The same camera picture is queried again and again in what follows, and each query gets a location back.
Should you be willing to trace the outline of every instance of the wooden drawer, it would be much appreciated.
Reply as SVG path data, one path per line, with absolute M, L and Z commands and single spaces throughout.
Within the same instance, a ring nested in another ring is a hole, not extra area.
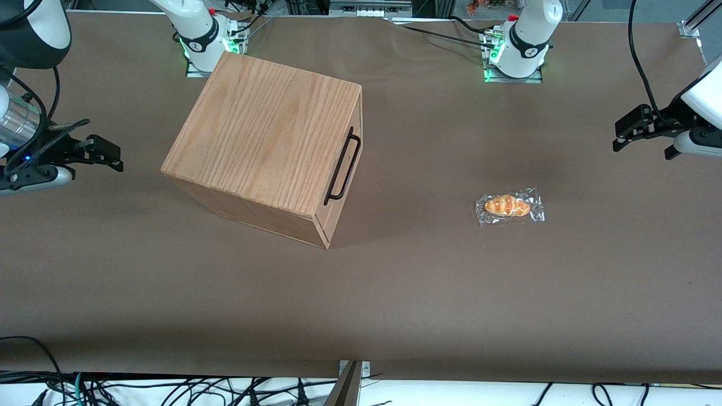
M 225 53 L 161 171 L 220 216 L 328 248 L 362 152 L 361 96 Z

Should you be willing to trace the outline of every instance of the black cable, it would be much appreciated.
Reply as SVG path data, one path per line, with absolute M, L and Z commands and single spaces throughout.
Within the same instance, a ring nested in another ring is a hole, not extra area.
M 417 32 L 419 32 L 419 33 L 424 33 L 424 34 L 429 34 L 429 35 L 435 35 L 435 36 L 437 36 L 437 37 L 446 38 L 446 39 L 448 39 L 448 40 L 458 41 L 458 42 L 460 42 L 460 43 L 470 43 L 470 44 L 474 44 L 474 45 L 476 45 L 476 46 L 483 46 L 483 47 L 485 47 L 485 48 L 494 48 L 494 46 L 493 46 L 492 44 L 480 43 L 480 42 L 477 42 L 477 41 L 464 40 L 464 39 L 462 39 L 462 38 L 452 37 L 452 36 L 449 36 L 449 35 L 444 35 L 444 34 L 439 34 L 439 33 L 432 33 L 431 31 L 421 30 L 421 29 L 419 29 L 419 28 L 409 27 L 409 26 L 407 26 L 407 25 L 402 25 L 402 27 L 404 27 L 404 28 L 406 28 L 406 29 L 408 29 L 408 30 L 411 30 L 411 31 L 417 31 Z
M 662 120 L 663 123 L 665 123 L 668 127 L 672 127 L 672 125 L 664 118 L 664 116 L 662 116 L 662 112 L 659 110 L 659 107 L 657 107 L 657 102 L 656 100 L 654 100 L 654 95 L 652 94 L 652 87 L 649 85 L 649 79 L 647 79 L 647 75 L 644 73 L 644 69 L 642 69 L 642 64 L 639 62 L 639 58 L 637 57 L 637 51 L 634 47 L 632 23 L 634 22 L 634 10 L 636 5 L 637 0 L 632 0 L 632 3 L 630 4 L 630 18 L 627 25 L 627 35 L 629 36 L 632 60 L 634 61 L 634 65 L 637 67 L 637 72 L 639 72 L 639 76 L 642 77 L 642 83 L 644 83 L 644 90 L 647 92 L 647 96 L 649 97 L 649 104 L 652 105 L 652 110 L 654 110 L 654 113 L 657 115 L 657 117 L 659 117 L 660 120 Z
M 607 402 L 609 402 L 608 405 L 605 405 L 604 403 L 602 403 L 601 400 L 599 400 L 599 398 L 596 396 L 596 388 L 601 388 L 601 390 L 604 392 L 604 394 L 606 395 L 606 400 L 607 400 Z M 591 386 L 591 394 L 592 394 L 592 396 L 594 396 L 594 400 L 596 400 L 596 402 L 599 404 L 599 406 L 614 406 L 612 404 L 612 398 L 609 397 L 609 392 L 606 391 L 606 388 L 604 387 L 604 385 L 602 385 L 602 384 L 592 385 Z
M 62 129 L 56 136 L 54 136 L 50 141 L 48 141 L 45 145 L 43 145 L 39 150 L 35 151 L 35 153 L 32 154 L 30 159 L 25 160 L 23 163 L 18 165 L 16 168 L 11 170 L 10 175 L 14 175 L 15 173 L 18 173 L 21 170 L 30 166 L 31 163 L 34 163 L 35 161 L 37 161 L 44 153 L 46 153 L 53 145 L 57 144 L 58 141 L 63 139 L 66 135 L 70 134 L 73 130 L 88 124 L 89 122 L 90 122 L 90 120 L 88 120 L 87 118 L 83 118 L 82 120 L 76 121 L 75 123 L 71 124 L 70 126 Z
M 484 31 L 491 30 L 492 28 L 494 28 L 494 25 L 492 25 L 491 27 L 487 27 L 487 28 L 474 28 L 471 25 L 467 24 L 466 21 L 462 20 L 461 18 L 459 18 L 455 15 L 449 16 L 449 19 L 460 22 L 461 25 L 463 25 L 467 30 L 472 31 L 477 34 L 483 34 Z
M 45 344 L 40 342 L 40 340 L 38 340 L 37 338 L 34 338 L 34 337 L 27 336 L 27 335 L 10 335 L 10 336 L 6 336 L 6 337 L 0 337 L 0 341 L 4 341 L 4 340 L 28 340 L 28 341 L 34 342 L 38 347 L 40 347 L 41 350 L 43 350 L 45 355 L 48 356 L 48 359 L 53 364 L 53 367 L 55 368 L 55 372 L 58 375 L 58 379 L 60 380 L 60 385 L 61 386 L 63 385 L 63 376 L 62 376 L 62 373 L 60 372 L 60 367 L 58 366 L 58 361 L 55 360 L 55 357 L 53 357 L 53 354 L 51 354 L 50 350 L 45 346 Z M 67 399 L 65 398 L 65 396 L 66 396 L 66 393 L 65 393 L 65 390 L 63 390 L 63 405 L 65 405 L 67 403 Z
M 206 386 L 206 388 L 203 389 L 203 390 L 200 391 L 200 392 L 197 392 L 197 393 L 195 393 L 195 394 L 191 394 L 191 397 L 188 398 L 188 406 L 190 406 L 191 403 L 195 402 L 195 400 L 198 399 L 202 394 L 204 394 L 204 393 L 209 393 L 208 390 L 211 389 L 213 386 L 216 386 L 216 385 L 218 385 L 219 383 L 221 383 L 221 382 L 223 382 L 223 381 L 225 381 L 225 378 L 221 378 L 221 379 L 213 382 L 212 384 Z
M 707 386 L 707 385 L 700 385 L 700 384 L 690 384 L 690 385 L 696 386 L 698 388 L 704 388 L 704 389 L 722 389 L 722 388 L 716 387 L 716 386 Z
M 50 110 L 48 111 L 48 120 L 53 118 L 55 109 L 58 107 L 58 102 L 60 101 L 60 73 L 58 73 L 57 66 L 53 67 L 53 75 L 55 75 L 55 97 L 53 98 L 53 105 L 50 106 Z
M 644 402 L 647 401 L 647 395 L 649 394 L 649 384 L 642 384 L 644 386 L 644 394 L 642 399 L 639 401 L 639 406 L 644 406 Z
M 544 390 L 541 391 L 542 393 L 539 395 L 539 398 L 536 400 L 536 403 L 534 403 L 532 406 L 539 406 L 542 404 L 542 400 L 544 400 L 544 397 L 547 395 L 549 388 L 551 388 L 553 384 L 554 384 L 554 382 L 549 382 L 547 384 L 547 386 L 544 388 Z
M 239 12 L 239 13 L 240 13 L 240 9 L 238 8 L 238 6 L 235 5 L 234 2 L 232 2 L 232 1 L 226 1 L 226 2 L 225 2 L 225 6 L 228 7 L 228 4 L 230 4 L 231 6 L 233 6 L 233 8 L 235 9 L 236 12 Z
M 168 406 L 173 406 L 174 403 L 176 403 L 183 395 L 193 390 L 194 387 L 202 384 L 205 381 L 205 379 L 201 379 L 200 381 L 196 382 L 195 384 L 191 384 L 190 380 L 188 380 L 188 388 L 181 392 L 171 403 L 168 404 Z M 163 402 L 160 404 L 160 406 L 165 406 L 165 403 L 170 399 L 170 396 L 176 391 L 176 389 L 180 389 L 180 386 L 178 388 L 175 388 L 171 393 L 168 394 L 168 396 L 165 397 Z
M 245 391 L 243 391 L 243 393 L 240 394 L 239 397 L 237 397 L 236 399 L 234 399 L 234 400 L 230 403 L 230 406 L 238 406 L 238 405 L 240 405 L 240 403 L 241 403 L 241 402 L 243 401 L 243 399 L 251 392 L 251 390 L 254 390 L 258 385 L 264 383 L 265 381 L 268 381 L 269 379 L 270 379 L 270 378 L 259 378 L 258 381 L 257 381 L 256 378 L 253 378 L 253 380 L 251 381 L 251 385 L 248 386 L 248 388 L 246 388 Z
M 248 25 L 246 25 L 245 27 L 241 28 L 240 30 L 231 31 L 230 34 L 231 34 L 231 35 L 236 35 L 236 34 L 238 34 L 238 33 L 242 33 L 243 31 L 246 31 L 247 29 L 251 28 L 251 25 L 253 25 L 254 22 L 258 21 L 258 19 L 261 18 L 262 16 L 263 16 L 262 13 L 256 15 L 256 18 L 254 18 L 253 20 L 251 20 L 251 22 L 250 22 Z
M 7 69 L 5 66 L 0 66 L 0 71 L 3 71 L 5 75 L 7 75 L 10 79 L 12 79 L 14 82 L 20 85 L 20 87 L 23 88 L 26 92 L 30 94 L 30 96 L 35 99 L 35 102 L 38 104 L 38 107 L 40 108 L 40 121 L 38 122 L 38 128 L 35 130 L 35 134 L 30 138 L 28 142 L 25 143 L 22 147 L 20 147 L 15 154 L 10 157 L 5 162 L 5 169 L 4 174 L 5 176 L 12 176 L 17 171 L 12 169 L 13 164 L 15 161 L 19 159 L 19 157 L 22 157 L 25 155 L 25 150 L 32 144 L 35 143 L 35 140 L 38 139 L 38 137 L 45 131 L 45 125 L 48 121 L 48 111 L 45 109 L 45 104 L 43 104 L 43 101 L 38 97 L 38 95 L 30 89 L 28 85 L 26 85 L 22 80 L 18 79 L 9 69 Z
M 30 3 L 30 6 L 23 10 L 20 14 L 10 17 L 7 20 L 0 21 L 0 30 L 6 30 L 13 25 L 25 20 L 27 16 L 31 15 L 32 12 L 34 12 L 38 6 L 40 6 L 40 3 L 42 3 L 43 0 L 34 0 L 32 3 Z

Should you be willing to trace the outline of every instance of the black metal handle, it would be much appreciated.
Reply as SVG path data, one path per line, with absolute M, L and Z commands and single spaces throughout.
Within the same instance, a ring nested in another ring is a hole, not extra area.
M 341 191 L 339 194 L 332 194 L 332 191 L 334 190 L 334 185 L 336 184 L 336 178 L 339 177 L 339 171 L 341 170 L 341 165 L 344 164 L 344 157 L 346 156 L 346 150 L 349 149 L 349 143 L 351 140 L 356 141 L 356 150 L 354 151 L 354 156 L 351 158 L 351 165 L 349 165 L 349 172 L 346 174 L 346 180 L 344 181 L 344 186 L 341 187 Z M 330 199 L 333 200 L 340 200 L 344 197 L 344 194 L 346 193 L 346 188 L 349 186 L 349 181 L 351 180 L 351 172 L 354 170 L 354 164 L 356 163 L 356 158 L 359 155 L 359 150 L 361 149 L 361 139 L 354 135 L 354 128 L 351 127 L 349 129 L 349 135 L 346 138 L 346 142 L 344 143 L 344 148 L 341 150 L 341 157 L 339 157 L 339 163 L 336 165 L 336 170 L 334 171 L 334 176 L 331 178 L 331 184 L 329 185 L 329 191 L 326 193 L 326 198 L 323 200 L 323 205 L 326 206 L 329 203 Z

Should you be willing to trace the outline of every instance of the plastic wrapper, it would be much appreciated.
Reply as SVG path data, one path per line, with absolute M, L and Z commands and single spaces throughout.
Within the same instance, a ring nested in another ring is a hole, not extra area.
M 477 200 L 477 219 L 480 225 L 509 221 L 544 221 L 544 205 L 536 188 L 514 193 L 487 194 Z

